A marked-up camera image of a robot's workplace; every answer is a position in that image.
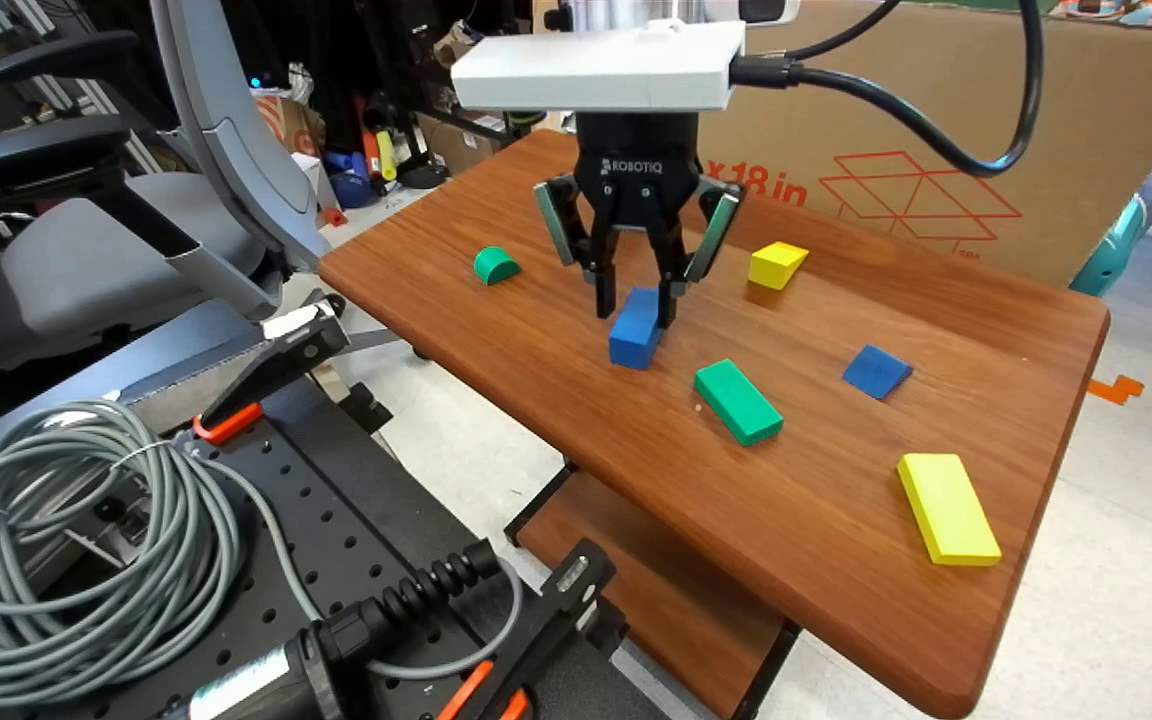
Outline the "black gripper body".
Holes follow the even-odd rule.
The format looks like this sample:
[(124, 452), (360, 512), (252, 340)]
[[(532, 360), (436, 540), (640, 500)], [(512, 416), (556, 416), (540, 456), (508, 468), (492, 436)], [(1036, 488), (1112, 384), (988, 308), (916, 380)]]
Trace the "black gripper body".
[(580, 112), (576, 188), (600, 228), (680, 224), (700, 184), (696, 112)]

